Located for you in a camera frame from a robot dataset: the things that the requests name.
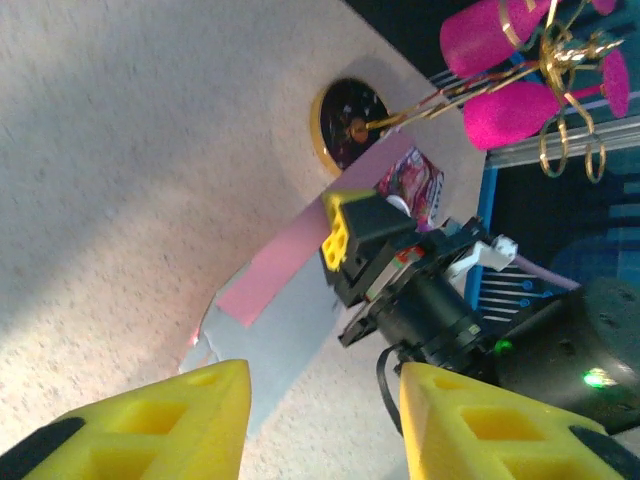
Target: pink card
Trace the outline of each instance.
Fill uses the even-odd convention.
[[[391,133],[367,150],[327,190],[373,188],[412,147],[411,137]],[[244,275],[220,296],[216,305],[244,326],[250,326],[328,235],[327,214],[318,196],[258,252]]]

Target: snack wrapper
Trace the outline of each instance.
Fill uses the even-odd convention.
[[[444,186],[444,173],[416,147],[382,177],[377,185],[385,197],[397,195],[411,210],[418,230],[426,232],[436,227],[440,197]]]

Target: black cable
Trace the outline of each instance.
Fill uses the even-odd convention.
[[[387,375],[385,373],[387,359],[389,358],[391,352],[393,352],[397,348],[397,345],[392,345],[382,351],[382,353],[378,357],[378,362],[376,363],[376,376],[378,377],[378,385],[380,386],[380,394],[382,395],[384,406],[387,407],[387,412],[389,412],[389,416],[391,417],[393,424],[396,426],[396,430],[398,430],[398,433],[402,435],[402,421],[400,420],[400,412],[398,411],[398,407],[396,407],[396,403],[393,401],[393,397],[391,396],[391,392],[389,391],[389,384],[387,383]]]

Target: green led light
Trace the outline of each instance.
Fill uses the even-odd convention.
[[[592,373],[587,373],[583,378],[584,383],[594,388],[602,388],[604,387],[604,382],[599,375],[593,375]]]
[[[582,380],[593,388],[605,388],[617,385],[617,382],[602,368],[592,368],[582,376]]]
[[[493,347],[493,351],[496,352],[498,355],[509,352],[511,350],[513,350],[513,343],[511,343],[511,341],[504,338],[502,340],[498,340],[495,346]]]

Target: gold wire decoration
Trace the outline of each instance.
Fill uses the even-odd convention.
[[[529,11],[536,8],[535,0],[523,0]],[[523,62],[502,73],[483,74],[465,80],[461,85],[440,89],[425,97],[412,107],[390,115],[382,120],[365,123],[354,121],[348,129],[352,138],[366,138],[367,132],[376,129],[399,127],[422,118],[432,119],[444,112],[456,108],[459,105],[484,93],[493,93],[521,78],[540,70],[551,88],[560,110],[554,117],[548,119],[539,133],[539,160],[543,172],[552,178],[559,177],[565,170],[569,161],[569,135],[565,113],[567,103],[571,105],[583,119],[587,127],[589,142],[585,147],[585,172],[592,183],[598,183],[604,175],[607,163],[607,155],[604,143],[598,136],[595,123],[589,112],[571,94],[570,89],[578,70],[595,70],[600,62],[614,48],[618,47],[622,40],[609,39],[602,32],[595,32],[586,42],[576,40],[569,28],[591,0],[582,0],[576,11],[565,24],[558,21],[556,11],[559,0],[551,0],[545,27],[539,35],[540,51],[537,61]],[[499,2],[499,17],[502,31],[507,40],[517,50],[527,50],[537,38],[536,34],[525,45],[520,39],[511,23],[507,9],[507,0]],[[452,101],[443,101],[435,106],[427,108],[428,104],[437,97],[455,97]],[[557,168],[551,167],[547,153],[547,135],[553,123],[556,123],[561,143],[561,157]],[[593,165],[593,143],[597,144],[599,165],[595,173]]]

